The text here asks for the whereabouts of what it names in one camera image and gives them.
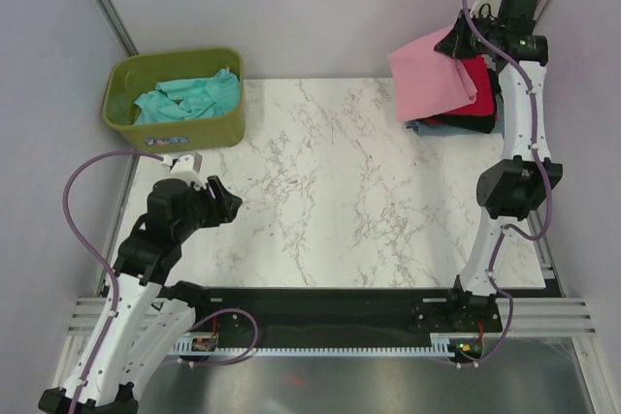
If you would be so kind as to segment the pink t shirt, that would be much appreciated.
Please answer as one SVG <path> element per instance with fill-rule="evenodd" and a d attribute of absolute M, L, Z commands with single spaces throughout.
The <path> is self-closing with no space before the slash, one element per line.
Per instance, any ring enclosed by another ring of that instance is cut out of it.
<path fill-rule="evenodd" d="M 461 61 L 435 51 L 451 31 L 445 27 L 387 55 L 401 123 L 472 104 L 476 86 Z"/>

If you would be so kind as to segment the olive green plastic bin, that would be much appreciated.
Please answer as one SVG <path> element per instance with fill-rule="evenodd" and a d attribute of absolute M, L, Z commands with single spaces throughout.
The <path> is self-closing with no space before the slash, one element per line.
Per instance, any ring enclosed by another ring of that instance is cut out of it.
<path fill-rule="evenodd" d="M 199 48 L 132 56 L 112 70 L 103 101 L 105 123 L 132 147 L 146 152 L 174 152 L 233 146 L 245 134 L 245 96 L 222 116 L 137 125 L 135 101 L 169 80 L 211 78 L 228 71 L 244 81 L 244 61 L 230 48 Z"/>

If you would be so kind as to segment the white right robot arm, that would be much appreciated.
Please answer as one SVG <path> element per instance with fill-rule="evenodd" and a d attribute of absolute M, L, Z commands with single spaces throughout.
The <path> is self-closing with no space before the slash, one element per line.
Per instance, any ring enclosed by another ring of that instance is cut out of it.
<path fill-rule="evenodd" d="M 496 274 L 507 236 L 518 222 L 545 207 L 563 167 L 552 160 L 543 112 L 548 42 L 535 34 L 538 0 L 465 2 L 454 27 L 435 50 L 455 59 L 486 55 L 495 65 L 504 104 L 501 160 L 483 172 L 476 185 L 481 218 L 473 250 L 442 303 L 417 313 L 434 332 L 497 331 Z"/>

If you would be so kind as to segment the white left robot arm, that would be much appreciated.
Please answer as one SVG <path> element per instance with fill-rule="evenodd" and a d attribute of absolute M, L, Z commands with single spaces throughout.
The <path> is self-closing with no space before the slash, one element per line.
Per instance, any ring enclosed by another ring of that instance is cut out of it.
<path fill-rule="evenodd" d="M 179 178 L 156 182 L 117 251 L 115 284 L 75 368 L 43 392 L 45 413 L 135 413 L 150 377 L 189 329 L 212 321 L 204 288 L 166 284 L 182 244 L 201 229 L 232 222 L 243 201 L 216 175 L 203 186 Z"/>

